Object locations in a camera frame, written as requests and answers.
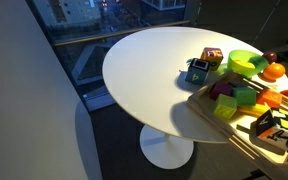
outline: glass window pane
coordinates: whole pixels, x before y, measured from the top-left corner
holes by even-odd
[[[107,94],[104,57],[131,29],[183,21],[186,0],[27,0],[77,91],[86,99]],[[63,45],[92,38],[96,40]]]

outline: orange fruit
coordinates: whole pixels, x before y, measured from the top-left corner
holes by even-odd
[[[282,64],[273,63],[268,65],[263,70],[263,76],[268,80],[275,81],[276,79],[282,77],[285,72],[285,67]]]

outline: wooden tray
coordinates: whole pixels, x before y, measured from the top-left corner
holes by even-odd
[[[234,72],[225,73],[218,81],[233,83],[237,86],[248,86],[258,92],[268,89],[268,87]],[[256,137],[255,117],[236,112],[230,120],[224,120],[213,115],[212,109],[215,101],[208,96],[212,85],[203,86],[191,95],[187,100],[188,106],[201,117],[200,119],[217,129],[223,137],[227,138],[229,144],[252,160],[270,178],[288,179],[288,152]],[[283,96],[282,101],[280,108],[288,111],[288,97]]]

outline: green bowl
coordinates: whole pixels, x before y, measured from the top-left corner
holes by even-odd
[[[243,63],[252,63],[254,67],[243,66],[235,60],[240,60]],[[233,50],[229,53],[227,68],[238,74],[242,74],[248,78],[260,73],[268,66],[268,61],[254,52],[247,50]]]

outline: table pedestal base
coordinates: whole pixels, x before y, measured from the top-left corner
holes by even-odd
[[[175,169],[183,166],[192,156],[193,141],[167,135],[144,126],[140,145],[146,158],[155,166]]]

